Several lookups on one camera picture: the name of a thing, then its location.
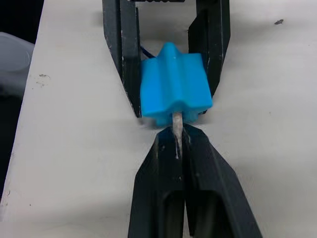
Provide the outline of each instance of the blue plastic piece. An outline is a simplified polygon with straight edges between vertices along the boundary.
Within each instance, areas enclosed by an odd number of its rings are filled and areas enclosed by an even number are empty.
[[[167,125],[174,112],[182,112],[184,122],[193,122],[211,106],[201,54],[182,54],[173,43],[166,43],[157,57],[142,61],[143,117]]]

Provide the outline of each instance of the black clamp jaw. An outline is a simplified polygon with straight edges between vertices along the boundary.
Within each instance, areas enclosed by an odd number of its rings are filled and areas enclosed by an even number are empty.
[[[182,157],[171,127],[160,132],[135,177],[128,238],[182,238],[184,206],[194,238],[262,238],[233,169],[193,126]]]
[[[146,0],[103,0],[103,15],[108,48],[133,111],[140,118],[141,48],[136,1]],[[214,95],[230,40],[229,0],[196,0],[196,9],[197,17],[188,29],[188,50],[202,54]]]

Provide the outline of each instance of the stain on surface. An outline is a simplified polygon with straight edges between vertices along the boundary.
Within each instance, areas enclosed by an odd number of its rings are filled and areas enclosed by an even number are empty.
[[[51,79],[51,77],[47,74],[39,74],[39,77],[41,77],[42,79],[37,81],[36,83],[39,84],[41,88],[48,85],[48,79]]]
[[[283,22],[284,22],[284,19],[280,19],[277,22],[275,22],[274,25],[280,25],[280,24],[283,24]]]

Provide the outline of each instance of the dark background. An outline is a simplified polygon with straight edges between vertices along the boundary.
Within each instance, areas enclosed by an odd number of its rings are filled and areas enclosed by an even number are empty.
[[[0,0],[0,32],[11,34],[34,44],[43,2],[44,0]],[[21,104],[22,100],[19,98],[0,97],[0,198]]]

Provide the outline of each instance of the white table surface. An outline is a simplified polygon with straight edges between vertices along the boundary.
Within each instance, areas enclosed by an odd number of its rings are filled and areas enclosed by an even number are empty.
[[[316,238],[317,2],[230,3],[214,106],[195,125],[235,169],[265,238]],[[185,51],[194,4],[141,4],[142,44]],[[102,1],[46,0],[1,201],[5,237],[39,221],[38,237],[127,237],[134,176],[160,129],[134,117]]]

